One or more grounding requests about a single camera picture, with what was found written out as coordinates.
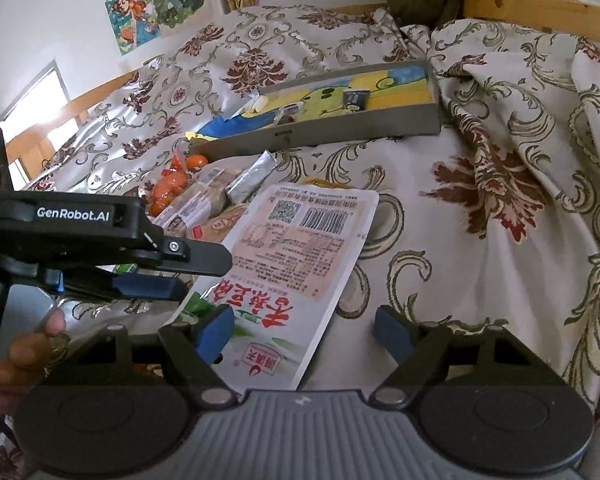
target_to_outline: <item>floral bedspread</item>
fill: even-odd
[[[31,187],[133,194],[153,185],[185,131],[251,89],[426,57],[442,92],[440,136],[279,152],[265,183],[318,176],[380,193],[304,387],[368,393],[391,373],[395,362],[371,335],[381,304],[465,333],[505,326],[596,413],[582,473],[600,479],[600,49],[475,20],[402,31],[382,10],[225,16],[112,94]],[[155,307],[69,305],[66,316],[72,335],[103,308],[150,330],[164,319]]]

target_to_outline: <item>human hand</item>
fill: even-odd
[[[9,347],[9,359],[0,361],[0,412],[14,415],[27,392],[45,377],[51,362],[51,338],[64,332],[64,313],[53,313],[39,333],[16,338]]]

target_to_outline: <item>qr code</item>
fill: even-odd
[[[300,204],[298,202],[291,202],[291,200],[280,200],[269,215],[269,220],[291,224],[293,219],[296,217],[298,209],[300,209]]]

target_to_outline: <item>orange fruit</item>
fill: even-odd
[[[191,155],[187,157],[187,169],[198,170],[209,163],[208,158],[204,155]]]

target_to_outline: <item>food package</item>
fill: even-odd
[[[174,153],[171,164],[162,170],[160,180],[151,190],[149,215],[157,217],[189,185],[186,160],[180,153]]]
[[[231,206],[215,218],[204,224],[187,228],[187,238],[201,242],[222,243],[229,231],[236,225],[240,217],[247,211],[249,204]]]
[[[184,237],[187,227],[206,222],[226,206],[224,188],[240,174],[239,170],[210,168],[202,171],[197,180],[153,220],[168,236]]]
[[[222,278],[200,276],[168,322],[195,320],[206,303],[230,305],[234,336],[213,370],[240,394],[296,389],[377,206],[374,190],[267,187],[222,243],[232,270]]]
[[[244,170],[227,186],[226,194],[229,201],[234,205],[246,202],[248,197],[255,193],[270,173],[276,169],[276,166],[276,158],[265,150],[250,168]]]

